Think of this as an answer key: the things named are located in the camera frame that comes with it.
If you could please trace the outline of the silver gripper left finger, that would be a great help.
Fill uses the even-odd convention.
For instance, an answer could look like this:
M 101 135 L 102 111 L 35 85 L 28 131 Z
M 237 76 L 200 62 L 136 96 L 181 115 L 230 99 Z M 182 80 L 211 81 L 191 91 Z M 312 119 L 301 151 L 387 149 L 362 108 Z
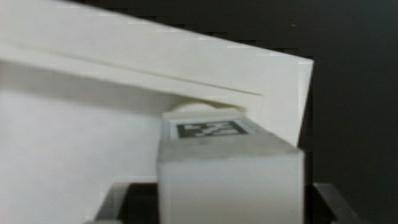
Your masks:
M 94 219 L 83 224 L 159 224 L 157 184 L 115 183 Z

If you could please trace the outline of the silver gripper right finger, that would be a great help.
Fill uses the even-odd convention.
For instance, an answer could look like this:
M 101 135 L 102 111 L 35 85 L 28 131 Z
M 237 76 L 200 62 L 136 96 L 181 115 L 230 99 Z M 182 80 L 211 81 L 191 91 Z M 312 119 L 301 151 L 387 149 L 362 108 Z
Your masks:
M 367 224 L 330 183 L 312 183 L 305 187 L 303 224 Z

